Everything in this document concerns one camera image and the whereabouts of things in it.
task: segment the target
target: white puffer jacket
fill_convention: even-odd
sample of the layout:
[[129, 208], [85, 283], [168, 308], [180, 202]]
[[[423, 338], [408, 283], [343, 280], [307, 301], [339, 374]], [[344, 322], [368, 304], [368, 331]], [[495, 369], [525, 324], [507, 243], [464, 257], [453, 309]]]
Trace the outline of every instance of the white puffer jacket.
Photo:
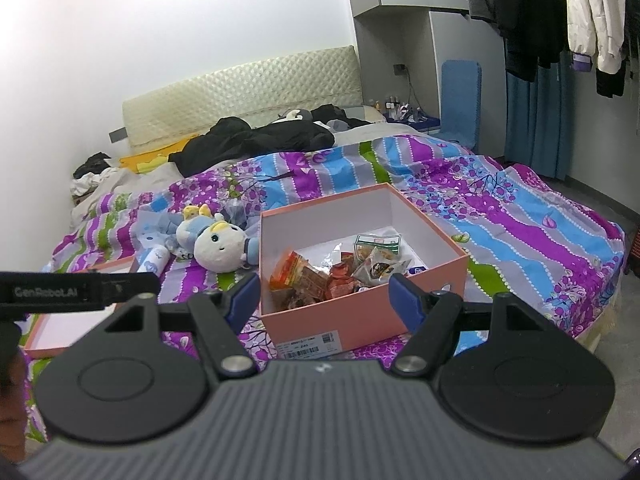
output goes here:
[[622, 63], [625, 0], [566, 0], [569, 48], [574, 67], [598, 54], [596, 66], [615, 74]]

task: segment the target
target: blue chair backrest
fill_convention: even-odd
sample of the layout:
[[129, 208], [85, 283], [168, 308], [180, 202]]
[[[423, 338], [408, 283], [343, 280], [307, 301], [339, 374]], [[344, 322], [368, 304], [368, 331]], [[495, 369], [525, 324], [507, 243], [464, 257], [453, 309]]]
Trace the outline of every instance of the blue chair backrest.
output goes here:
[[480, 136], [480, 89], [482, 68], [476, 61], [449, 59], [440, 77], [441, 131], [456, 134], [460, 143], [474, 148]]

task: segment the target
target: floor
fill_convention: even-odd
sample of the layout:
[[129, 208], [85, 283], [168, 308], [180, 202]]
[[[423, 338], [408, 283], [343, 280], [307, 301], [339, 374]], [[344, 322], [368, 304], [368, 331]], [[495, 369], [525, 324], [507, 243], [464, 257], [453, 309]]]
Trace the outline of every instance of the floor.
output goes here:
[[[632, 221], [561, 182], [548, 184], [567, 198], [591, 207], [617, 223], [624, 229], [629, 247], [636, 230]], [[633, 273], [623, 276], [620, 293], [616, 327], [601, 339], [596, 355], [609, 367], [616, 380], [616, 398], [600, 432], [600, 439], [626, 458], [640, 447], [640, 279]]]

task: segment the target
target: power outlet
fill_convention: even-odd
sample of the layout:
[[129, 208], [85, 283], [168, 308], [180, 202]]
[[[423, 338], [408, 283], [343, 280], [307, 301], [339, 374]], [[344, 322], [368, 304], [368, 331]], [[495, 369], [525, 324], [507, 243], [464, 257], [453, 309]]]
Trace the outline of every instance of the power outlet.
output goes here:
[[405, 75], [406, 65], [404, 63], [398, 63], [394, 65], [394, 75]]

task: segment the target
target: cream quilted headboard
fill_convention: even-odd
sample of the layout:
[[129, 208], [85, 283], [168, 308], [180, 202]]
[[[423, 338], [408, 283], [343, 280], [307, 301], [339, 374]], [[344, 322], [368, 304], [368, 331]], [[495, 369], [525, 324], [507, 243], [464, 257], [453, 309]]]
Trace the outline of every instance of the cream quilted headboard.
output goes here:
[[124, 101], [136, 153], [210, 129], [236, 116], [263, 126], [290, 108], [361, 105], [360, 67], [352, 46], [302, 52], [201, 75]]

